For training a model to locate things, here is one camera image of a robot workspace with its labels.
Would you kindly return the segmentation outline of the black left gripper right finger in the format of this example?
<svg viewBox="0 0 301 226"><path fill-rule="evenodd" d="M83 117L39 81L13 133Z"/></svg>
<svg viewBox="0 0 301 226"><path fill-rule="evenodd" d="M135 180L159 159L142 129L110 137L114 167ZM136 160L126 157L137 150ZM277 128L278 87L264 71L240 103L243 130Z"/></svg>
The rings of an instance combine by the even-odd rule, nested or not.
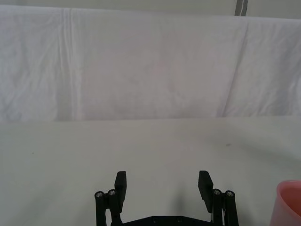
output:
<svg viewBox="0 0 301 226"><path fill-rule="evenodd" d="M238 214L235 193L227 190L224 193L214 188L209 173L201 170L198 176L198 188L207 211L211 214L213 226L238 226Z"/></svg>

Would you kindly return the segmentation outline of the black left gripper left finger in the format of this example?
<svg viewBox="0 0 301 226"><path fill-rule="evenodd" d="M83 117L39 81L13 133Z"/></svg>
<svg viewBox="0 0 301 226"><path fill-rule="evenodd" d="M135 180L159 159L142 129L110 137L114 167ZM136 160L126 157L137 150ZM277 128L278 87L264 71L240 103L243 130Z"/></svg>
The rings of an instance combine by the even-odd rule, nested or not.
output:
<svg viewBox="0 0 301 226"><path fill-rule="evenodd" d="M125 171L119 171L116 175L114 189L107 193L98 191L95 197L96 225L106 226L106 210L111 213L111 226L122 226L120 214L123 209L123 203L127 190L127 177Z"/></svg>

